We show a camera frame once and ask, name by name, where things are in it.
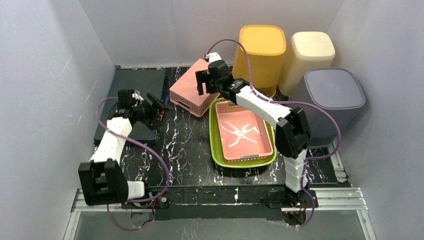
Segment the pink perforated basket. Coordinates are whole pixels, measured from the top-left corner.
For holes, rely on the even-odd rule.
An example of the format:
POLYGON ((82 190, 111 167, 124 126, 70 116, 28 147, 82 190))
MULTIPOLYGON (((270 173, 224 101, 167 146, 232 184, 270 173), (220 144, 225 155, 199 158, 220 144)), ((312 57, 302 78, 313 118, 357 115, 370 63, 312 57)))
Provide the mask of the pink perforated basket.
POLYGON ((253 161, 275 153, 266 122, 251 110, 229 101, 215 104, 225 163, 253 161))
POLYGON ((199 95, 197 90, 196 72, 208 68, 208 63, 199 58, 169 89, 170 101, 190 112, 196 117, 202 117, 219 93, 199 95))

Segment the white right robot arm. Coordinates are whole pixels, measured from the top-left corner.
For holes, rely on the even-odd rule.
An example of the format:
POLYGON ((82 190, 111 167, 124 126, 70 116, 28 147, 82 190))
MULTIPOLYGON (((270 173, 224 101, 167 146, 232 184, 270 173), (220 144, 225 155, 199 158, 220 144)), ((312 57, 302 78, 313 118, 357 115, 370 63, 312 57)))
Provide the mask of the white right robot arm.
POLYGON ((299 198, 307 191, 305 177, 306 153, 311 131, 305 111, 274 103, 255 90, 242 78, 234 78, 225 61, 208 64, 207 69, 195 73, 197 91, 219 93, 224 99, 242 106, 265 120, 275 131, 275 147, 284 157, 285 187, 299 198))

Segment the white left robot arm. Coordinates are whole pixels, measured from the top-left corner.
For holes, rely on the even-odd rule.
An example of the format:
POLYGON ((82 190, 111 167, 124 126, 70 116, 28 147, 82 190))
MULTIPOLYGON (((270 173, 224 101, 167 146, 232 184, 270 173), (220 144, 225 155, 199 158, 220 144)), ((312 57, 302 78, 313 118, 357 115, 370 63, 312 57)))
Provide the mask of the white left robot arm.
POLYGON ((150 130, 161 126, 159 115, 170 111, 171 107, 148 93, 143 98, 135 89, 122 89, 117 96, 107 97, 114 100, 109 109, 107 121, 98 122, 104 134, 92 157, 78 167, 78 175, 85 203, 88 206, 115 203, 144 203, 160 198, 170 185, 170 171, 162 157, 147 145, 130 138, 135 123, 141 122, 150 130), (120 162, 126 143, 137 145, 156 157, 166 175, 163 190, 156 195, 148 191, 142 180, 129 181, 124 176, 120 162))

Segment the orange slatted waste bin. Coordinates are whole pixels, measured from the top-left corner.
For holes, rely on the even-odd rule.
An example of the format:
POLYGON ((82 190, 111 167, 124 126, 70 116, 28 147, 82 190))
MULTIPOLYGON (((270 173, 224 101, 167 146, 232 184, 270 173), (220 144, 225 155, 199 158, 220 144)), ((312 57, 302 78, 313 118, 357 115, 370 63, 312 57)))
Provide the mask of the orange slatted waste bin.
POLYGON ((239 42, 249 58, 254 88, 273 97, 287 47, 284 31, 273 25, 246 25, 240 29, 239 42))

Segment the cream bin liner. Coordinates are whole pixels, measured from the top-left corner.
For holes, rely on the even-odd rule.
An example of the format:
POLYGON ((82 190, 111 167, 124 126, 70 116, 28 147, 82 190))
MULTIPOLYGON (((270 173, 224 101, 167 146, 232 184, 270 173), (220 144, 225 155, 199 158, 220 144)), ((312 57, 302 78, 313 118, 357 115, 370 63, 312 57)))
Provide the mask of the cream bin liner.
POLYGON ((327 33, 296 32, 285 53, 278 90, 282 95, 290 96, 308 70, 329 67, 335 55, 335 47, 327 33))

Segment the grey slatted waste bin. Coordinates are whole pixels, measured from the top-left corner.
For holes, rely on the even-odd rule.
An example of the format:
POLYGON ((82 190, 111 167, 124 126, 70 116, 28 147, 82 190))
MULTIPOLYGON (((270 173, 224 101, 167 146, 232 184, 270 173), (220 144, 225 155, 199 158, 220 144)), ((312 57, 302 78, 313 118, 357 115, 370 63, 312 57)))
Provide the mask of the grey slatted waste bin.
MULTIPOLYGON (((344 131, 366 103, 366 96, 354 75, 344 68, 308 70, 288 99, 313 104, 332 116, 344 131)), ((320 111, 301 105, 309 123, 310 149, 324 148, 337 138, 334 124, 320 111)))

